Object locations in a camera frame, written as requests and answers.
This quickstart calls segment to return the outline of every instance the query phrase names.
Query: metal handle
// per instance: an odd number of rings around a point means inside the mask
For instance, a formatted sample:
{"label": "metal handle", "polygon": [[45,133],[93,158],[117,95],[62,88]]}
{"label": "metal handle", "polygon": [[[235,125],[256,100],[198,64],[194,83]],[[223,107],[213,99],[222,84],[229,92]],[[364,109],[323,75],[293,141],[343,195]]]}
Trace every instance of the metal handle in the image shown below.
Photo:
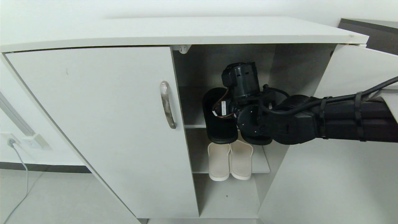
{"label": "metal handle", "polygon": [[166,115],[166,120],[169,123],[169,126],[172,129],[175,129],[176,124],[174,123],[172,110],[170,108],[168,88],[169,84],[166,81],[160,83],[160,96],[162,98],[164,114]]}

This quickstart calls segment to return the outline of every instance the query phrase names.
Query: slipper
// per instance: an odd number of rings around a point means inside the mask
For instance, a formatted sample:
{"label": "slipper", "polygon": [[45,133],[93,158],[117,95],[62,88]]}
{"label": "slipper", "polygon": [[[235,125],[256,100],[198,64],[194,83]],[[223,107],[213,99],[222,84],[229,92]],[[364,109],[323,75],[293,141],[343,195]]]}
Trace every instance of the slipper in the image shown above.
{"label": "slipper", "polygon": [[231,143],[230,171],[239,180],[248,180],[252,175],[253,146],[236,140]]}
{"label": "slipper", "polygon": [[229,152],[230,144],[210,143],[207,147],[209,153],[209,176],[214,181],[225,181],[229,177]]}

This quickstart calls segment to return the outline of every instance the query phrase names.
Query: cabinet door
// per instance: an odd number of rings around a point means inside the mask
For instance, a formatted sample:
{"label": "cabinet door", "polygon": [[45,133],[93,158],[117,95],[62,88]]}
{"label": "cabinet door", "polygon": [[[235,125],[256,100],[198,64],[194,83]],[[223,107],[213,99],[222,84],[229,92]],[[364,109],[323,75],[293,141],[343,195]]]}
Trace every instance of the cabinet door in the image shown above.
{"label": "cabinet door", "polygon": [[[338,45],[316,97],[398,75],[398,56]],[[259,210],[264,223],[396,223],[398,144],[315,139],[289,147]]]}
{"label": "cabinet door", "polygon": [[[138,218],[198,217],[169,47],[6,55],[77,151]],[[160,97],[169,84],[176,129]]]}

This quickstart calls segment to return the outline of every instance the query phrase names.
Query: gray floor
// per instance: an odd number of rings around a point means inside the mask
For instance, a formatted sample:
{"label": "gray floor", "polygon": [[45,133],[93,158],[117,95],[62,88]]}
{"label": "gray floor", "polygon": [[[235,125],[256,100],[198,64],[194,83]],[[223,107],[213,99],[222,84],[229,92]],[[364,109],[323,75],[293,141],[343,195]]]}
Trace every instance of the gray floor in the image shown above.
{"label": "gray floor", "polygon": [[[92,174],[30,171],[29,188],[7,224],[134,223],[134,216]],[[25,171],[0,169],[1,224],[25,191]]]}

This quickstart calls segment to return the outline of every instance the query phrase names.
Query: black cable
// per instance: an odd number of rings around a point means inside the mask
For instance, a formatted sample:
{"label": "black cable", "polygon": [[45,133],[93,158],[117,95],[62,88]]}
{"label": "black cable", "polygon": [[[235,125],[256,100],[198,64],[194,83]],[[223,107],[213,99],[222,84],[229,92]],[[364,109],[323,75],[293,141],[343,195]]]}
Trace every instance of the black cable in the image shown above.
{"label": "black cable", "polygon": [[[376,86],[374,86],[374,87],[372,87],[372,88],[370,88],[368,90],[363,91],[362,92],[362,96],[367,96],[367,95],[369,95],[369,94],[371,94],[373,92],[381,90],[382,88],[387,87],[387,86],[389,86],[391,84],[394,84],[396,82],[398,82],[398,76],[394,77],[392,79],[389,79],[389,80],[387,80],[385,82],[382,82],[382,83],[380,83],[380,84],[378,84],[378,85],[376,85]],[[345,95],[345,96],[337,96],[337,97],[330,97],[330,98],[328,98],[326,100],[326,103],[334,103],[334,102],[345,101],[345,100],[353,100],[353,99],[355,99],[355,96],[356,96],[356,94]],[[261,101],[259,101],[259,106],[266,113],[275,114],[275,115],[294,115],[294,114],[297,114],[297,113],[299,113],[301,111],[307,110],[307,109],[309,109],[311,107],[320,105],[322,103],[322,100],[323,99],[315,100],[315,101],[312,101],[310,103],[306,103],[304,105],[301,105],[299,107],[296,107],[296,108],[288,110],[288,111],[271,110],[268,107],[266,107]]]}
{"label": "black cable", "polygon": [[287,98],[290,97],[289,94],[287,92],[283,91],[283,90],[280,90],[280,89],[277,89],[277,88],[271,88],[271,87],[268,87],[267,89],[271,90],[271,91],[274,91],[274,92],[281,93],[281,94],[285,95],[285,97],[287,97]]}

